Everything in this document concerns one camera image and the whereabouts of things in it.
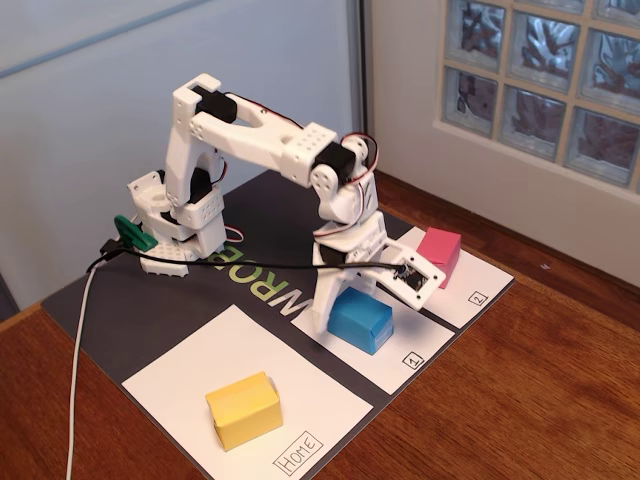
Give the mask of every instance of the door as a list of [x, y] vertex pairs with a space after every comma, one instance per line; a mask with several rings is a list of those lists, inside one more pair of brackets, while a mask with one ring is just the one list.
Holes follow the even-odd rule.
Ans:
[[380, 170], [640, 286], [640, 1], [371, 8]]

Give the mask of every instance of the white paper mat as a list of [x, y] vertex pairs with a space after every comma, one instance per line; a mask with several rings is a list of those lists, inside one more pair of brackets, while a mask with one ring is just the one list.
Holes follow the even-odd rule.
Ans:
[[393, 309], [394, 324], [393, 335], [374, 355], [328, 332], [318, 334], [310, 310], [301, 313], [293, 324], [392, 395], [454, 334], [379, 288], [374, 296]]
[[[224, 452], [205, 395], [265, 371], [284, 426]], [[123, 383], [216, 480], [299, 479], [371, 405], [232, 306]]]

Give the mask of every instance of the glass block window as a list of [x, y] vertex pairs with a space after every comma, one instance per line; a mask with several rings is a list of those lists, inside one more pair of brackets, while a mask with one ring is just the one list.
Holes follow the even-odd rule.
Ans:
[[640, 0], [447, 1], [443, 121], [640, 193]]
[[640, 26], [640, 0], [596, 0], [596, 15], [630, 27]]
[[640, 113], [640, 41], [592, 31], [582, 73], [582, 94]]
[[566, 92], [580, 27], [517, 13], [509, 73]]
[[505, 11], [478, 2], [450, 2], [447, 55], [497, 70], [502, 46]]
[[507, 86], [500, 141], [553, 161], [565, 110], [562, 102]]
[[566, 165], [626, 186], [638, 153], [640, 127], [578, 108]]
[[470, 73], [447, 69], [444, 119], [490, 136], [498, 83]]

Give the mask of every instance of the cube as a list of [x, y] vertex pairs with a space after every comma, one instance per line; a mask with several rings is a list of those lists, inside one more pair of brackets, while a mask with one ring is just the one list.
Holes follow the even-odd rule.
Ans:
[[451, 274], [456, 268], [458, 258], [460, 257], [460, 239], [459, 233], [438, 230], [437, 228], [428, 228], [420, 246], [418, 253], [442, 270], [447, 278], [440, 285], [440, 288], [447, 288]]
[[349, 287], [336, 298], [327, 330], [373, 355], [393, 335], [392, 309]]
[[282, 426], [280, 397], [264, 372], [206, 395], [225, 452]]

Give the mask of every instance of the robotic arm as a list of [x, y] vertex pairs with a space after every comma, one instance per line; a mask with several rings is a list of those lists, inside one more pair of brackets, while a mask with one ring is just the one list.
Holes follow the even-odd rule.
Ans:
[[[318, 214], [328, 223], [314, 232], [315, 265], [379, 261], [387, 247], [395, 252], [392, 263], [406, 265], [401, 274], [376, 268], [319, 270], [312, 306], [317, 328], [326, 328], [340, 289], [357, 273], [367, 293], [380, 282], [411, 307], [422, 308], [445, 275], [387, 238], [373, 175], [377, 151], [367, 165], [367, 145], [359, 135], [338, 143], [334, 131], [316, 123], [302, 127], [255, 102], [225, 95], [220, 86], [202, 74], [174, 92], [164, 182], [160, 173], [151, 172], [129, 185], [143, 229], [160, 242], [147, 253], [189, 260], [224, 248], [223, 199], [217, 182], [211, 182], [223, 176], [224, 152], [316, 191]], [[141, 264], [149, 273], [188, 272], [184, 265], [145, 259]]]

